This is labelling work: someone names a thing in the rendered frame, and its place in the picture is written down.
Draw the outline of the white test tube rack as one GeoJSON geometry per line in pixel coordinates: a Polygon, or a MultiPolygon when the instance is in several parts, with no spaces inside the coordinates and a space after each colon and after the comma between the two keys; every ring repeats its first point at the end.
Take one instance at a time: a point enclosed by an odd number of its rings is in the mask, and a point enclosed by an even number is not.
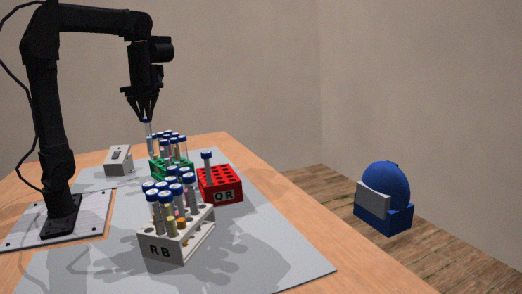
{"type": "Polygon", "coordinates": [[[177,229],[178,237],[170,238],[167,236],[167,232],[162,236],[157,235],[152,221],[136,232],[143,257],[184,267],[217,227],[213,204],[198,203],[200,214],[192,216],[190,208],[186,207],[185,201],[183,202],[186,228],[177,229]],[[199,232],[195,229],[200,223],[199,232]],[[182,243],[188,237],[188,245],[184,247],[182,243]]]}

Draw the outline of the red tube rack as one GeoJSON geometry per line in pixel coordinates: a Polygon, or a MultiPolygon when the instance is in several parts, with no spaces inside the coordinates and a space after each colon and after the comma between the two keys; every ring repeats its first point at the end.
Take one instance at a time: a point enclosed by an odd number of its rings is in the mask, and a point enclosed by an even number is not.
{"type": "Polygon", "coordinates": [[[214,207],[243,201],[242,182],[229,164],[212,166],[214,185],[207,186],[205,168],[196,169],[204,203],[214,207]]]}

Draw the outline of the grey bench mat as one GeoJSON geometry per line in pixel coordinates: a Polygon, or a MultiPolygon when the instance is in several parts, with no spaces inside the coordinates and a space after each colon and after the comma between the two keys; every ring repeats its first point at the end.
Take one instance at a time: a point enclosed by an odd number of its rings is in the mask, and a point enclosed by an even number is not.
{"type": "Polygon", "coordinates": [[[195,173],[202,151],[231,166],[243,201],[214,207],[217,227],[184,267],[141,254],[136,232],[151,221],[141,185],[159,183],[142,158],[125,176],[80,171],[71,194],[117,189],[108,239],[34,252],[13,294],[277,294],[338,271],[218,147],[188,151],[195,173]]]}

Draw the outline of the green tube rack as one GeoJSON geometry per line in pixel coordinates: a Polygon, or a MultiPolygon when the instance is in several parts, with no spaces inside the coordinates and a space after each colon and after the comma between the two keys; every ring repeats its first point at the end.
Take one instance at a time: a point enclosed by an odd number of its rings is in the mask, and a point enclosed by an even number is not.
{"type": "MultiPolygon", "coordinates": [[[[173,166],[173,164],[174,164],[173,156],[172,156],[172,161],[173,161],[173,162],[171,162],[171,166],[173,166]]],[[[149,160],[148,162],[149,162],[149,166],[150,166],[151,176],[152,176],[154,179],[156,179],[156,180],[159,181],[159,182],[162,182],[162,181],[164,181],[164,178],[165,178],[165,177],[168,177],[168,176],[167,176],[166,169],[165,169],[165,161],[164,161],[164,158],[161,159],[161,158],[159,157],[158,160],[153,161],[153,159],[152,159],[152,160],[149,160]],[[158,169],[159,172],[156,172],[156,171],[154,170],[154,167],[155,167],[156,169],[158,169]]],[[[183,165],[183,163],[182,163],[182,157],[181,157],[181,165],[178,166],[178,168],[181,168],[181,167],[190,167],[190,168],[191,168],[191,172],[195,173],[195,169],[194,169],[194,164],[193,164],[193,162],[189,161],[188,164],[183,165]]],[[[179,180],[179,183],[182,184],[182,178],[179,176],[179,174],[178,174],[178,180],[179,180]]]]}

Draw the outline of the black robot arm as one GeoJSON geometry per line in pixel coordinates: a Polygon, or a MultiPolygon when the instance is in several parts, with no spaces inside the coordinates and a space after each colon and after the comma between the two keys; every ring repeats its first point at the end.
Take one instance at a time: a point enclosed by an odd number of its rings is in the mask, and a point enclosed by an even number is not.
{"type": "Polygon", "coordinates": [[[128,63],[135,68],[144,63],[172,61],[174,47],[170,36],[151,36],[153,21],[145,12],[70,6],[58,0],[46,0],[41,6],[34,11],[19,50],[30,83],[39,137],[42,195],[48,210],[39,236],[46,240],[73,232],[82,201],[81,193],[71,197],[68,185],[76,166],[65,135],[58,94],[59,32],[124,37],[124,41],[131,41],[127,46],[128,63]]]}

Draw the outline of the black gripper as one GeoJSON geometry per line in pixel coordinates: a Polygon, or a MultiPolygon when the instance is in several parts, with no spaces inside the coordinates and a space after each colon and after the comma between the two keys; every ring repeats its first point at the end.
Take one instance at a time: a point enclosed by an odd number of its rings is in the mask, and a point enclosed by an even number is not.
{"type": "Polygon", "coordinates": [[[158,92],[160,92],[160,88],[163,88],[163,82],[152,84],[150,64],[151,63],[140,64],[137,65],[138,68],[135,68],[134,65],[130,65],[129,76],[131,86],[120,87],[120,93],[125,93],[128,103],[135,111],[140,122],[143,122],[144,109],[148,121],[150,122],[152,120],[153,109],[159,96],[158,92]],[[139,108],[136,101],[138,102],[139,108]]]}

